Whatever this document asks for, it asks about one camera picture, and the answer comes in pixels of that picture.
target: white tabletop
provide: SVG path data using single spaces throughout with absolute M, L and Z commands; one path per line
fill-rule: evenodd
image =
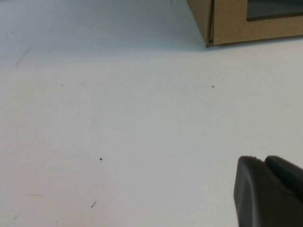
M 0 227 L 235 227 L 238 157 L 303 166 L 301 38 L 205 49 L 185 0 L 1 0 L 0 31 Z

